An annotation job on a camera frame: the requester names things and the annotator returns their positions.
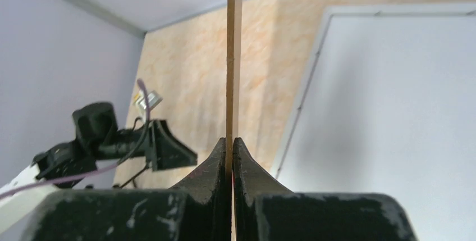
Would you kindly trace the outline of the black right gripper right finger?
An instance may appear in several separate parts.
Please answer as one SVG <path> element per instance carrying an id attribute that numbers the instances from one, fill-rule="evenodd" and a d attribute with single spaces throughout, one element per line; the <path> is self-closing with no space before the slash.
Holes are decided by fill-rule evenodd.
<path id="1" fill-rule="evenodd" d="M 233 147 L 237 240 L 416 240 L 404 209 L 376 193 L 297 193 Z"/>

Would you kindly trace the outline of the landscape photo print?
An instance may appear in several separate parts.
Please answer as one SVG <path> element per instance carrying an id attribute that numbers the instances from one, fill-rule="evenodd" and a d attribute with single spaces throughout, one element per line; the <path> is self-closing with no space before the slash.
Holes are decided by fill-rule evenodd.
<path id="1" fill-rule="evenodd" d="M 475 18 L 331 18 L 278 180 L 384 193 L 420 240 L 474 240 Z"/>

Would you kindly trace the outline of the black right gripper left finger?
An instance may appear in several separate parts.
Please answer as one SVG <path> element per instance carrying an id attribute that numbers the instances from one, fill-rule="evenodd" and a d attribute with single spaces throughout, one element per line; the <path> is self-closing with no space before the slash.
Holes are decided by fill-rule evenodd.
<path id="1" fill-rule="evenodd" d="M 226 240 L 226 141 L 168 189 L 60 190 L 22 240 Z"/>

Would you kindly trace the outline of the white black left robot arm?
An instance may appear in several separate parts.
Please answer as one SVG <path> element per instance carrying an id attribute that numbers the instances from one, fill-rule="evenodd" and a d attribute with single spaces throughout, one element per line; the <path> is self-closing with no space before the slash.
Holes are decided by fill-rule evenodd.
<path id="1" fill-rule="evenodd" d="M 198 155 L 171 133 L 166 120 L 152 119 L 157 103 L 143 100 L 135 120 L 141 127 L 119 129 L 110 102 L 89 104 L 72 114 L 76 137 L 37 154 L 32 163 L 1 187 L 1 232 L 32 211 L 46 196 L 71 189 L 83 179 L 117 168 L 131 158 L 145 169 L 170 170 L 197 164 Z"/>

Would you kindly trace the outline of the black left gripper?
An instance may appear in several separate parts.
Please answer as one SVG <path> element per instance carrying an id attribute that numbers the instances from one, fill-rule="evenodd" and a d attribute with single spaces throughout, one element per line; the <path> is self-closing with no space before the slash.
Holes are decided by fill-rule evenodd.
<path id="1" fill-rule="evenodd" d="M 145 157 L 152 171 L 196 166 L 198 155 L 179 141 L 166 120 L 154 120 L 151 128 L 119 129 L 115 110 L 109 102 L 89 104 L 72 114 L 75 139 L 59 143 L 36 155 L 36 180 L 58 180 L 59 188 L 73 188 L 97 171 L 96 162 Z"/>

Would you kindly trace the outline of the brown frame backing board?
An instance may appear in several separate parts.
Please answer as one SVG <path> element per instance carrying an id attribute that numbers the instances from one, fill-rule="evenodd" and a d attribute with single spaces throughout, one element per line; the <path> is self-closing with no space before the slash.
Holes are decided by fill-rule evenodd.
<path id="1" fill-rule="evenodd" d="M 226 33 L 226 149 L 225 178 L 228 194 L 229 238 L 236 239 L 234 217 L 233 143 L 239 132 L 242 0 L 227 0 Z"/>

